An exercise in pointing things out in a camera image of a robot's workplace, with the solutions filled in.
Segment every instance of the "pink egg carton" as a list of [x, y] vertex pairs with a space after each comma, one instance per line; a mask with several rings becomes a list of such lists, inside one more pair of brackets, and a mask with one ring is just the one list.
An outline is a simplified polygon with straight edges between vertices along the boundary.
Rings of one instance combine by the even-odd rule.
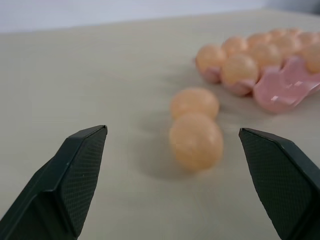
[[237, 96], [252, 93], [253, 99], [260, 107], [276, 114], [293, 109], [307, 96], [320, 89], [320, 73], [310, 74], [306, 69], [305, 60], [300, 56], [288, 58], [281, 69], [267, 67], [257, 83], [253, 79], [245, 79], [228, 84], [221, 77], [218, 67], [208, 68], [201, 76], [208, 83], [222, 83]]

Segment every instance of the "beige table surface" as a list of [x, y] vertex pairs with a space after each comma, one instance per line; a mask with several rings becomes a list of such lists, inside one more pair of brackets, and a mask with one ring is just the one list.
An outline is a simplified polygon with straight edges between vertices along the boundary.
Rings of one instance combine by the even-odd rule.
[[[320, 94], [273, 116], [203, 83], [192, 63], [205, 43], [276, 27], [319, 31], [320, 18], [256, 10], [0, 35], [0, 216], [67, 136], [106, 124], [80, 240], [278, 240], [238, 131], [289, 138], [319, 166]], [[195, 176], [168, 147], [170, 100], [190, 86], [219, 97], [225, 139], [221, 164]]]

